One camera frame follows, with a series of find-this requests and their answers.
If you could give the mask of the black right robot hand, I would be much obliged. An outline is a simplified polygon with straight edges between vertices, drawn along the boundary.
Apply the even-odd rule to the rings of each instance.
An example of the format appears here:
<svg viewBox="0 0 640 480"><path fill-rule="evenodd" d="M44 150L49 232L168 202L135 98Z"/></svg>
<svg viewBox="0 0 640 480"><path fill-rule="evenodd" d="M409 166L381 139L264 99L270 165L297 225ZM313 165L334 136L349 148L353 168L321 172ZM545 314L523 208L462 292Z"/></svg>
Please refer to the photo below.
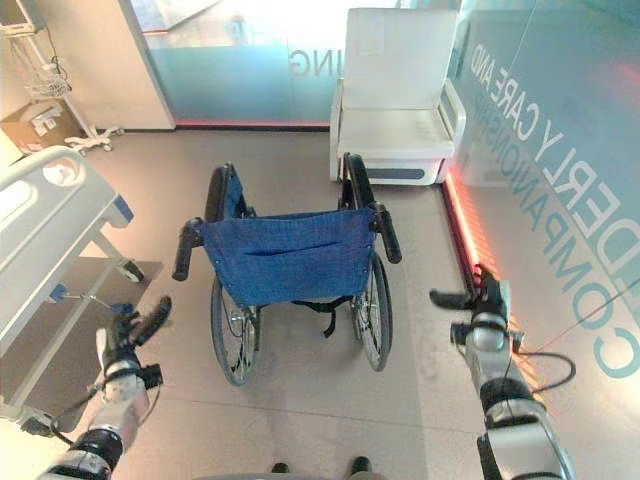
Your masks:
<svg viewBox="0 0 640 480"><path fill-rule="evenodd" d="M472 321L496 321L502 327L508 326L508 307L495 275L478 266L473 274L471 292L452 293L436 289L429 291L430 301L437 307L451 311L469 311Z"/></svg>

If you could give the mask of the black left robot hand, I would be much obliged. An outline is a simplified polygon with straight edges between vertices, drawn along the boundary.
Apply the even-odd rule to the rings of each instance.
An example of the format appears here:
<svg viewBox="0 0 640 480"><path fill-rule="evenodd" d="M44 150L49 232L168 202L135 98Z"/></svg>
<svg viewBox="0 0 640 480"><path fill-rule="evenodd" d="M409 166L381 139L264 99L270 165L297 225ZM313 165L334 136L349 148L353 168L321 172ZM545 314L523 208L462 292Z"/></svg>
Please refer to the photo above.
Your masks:
<svg viewBox="0 0 640 480"><path fill-rule="evenodd" d="M147 343L164 326L171 310L172 299L164 295L146 315L138 311L116 314L104 329L96 333L97 352L103 371L122 361L138 365L136 349Z"/></svg>

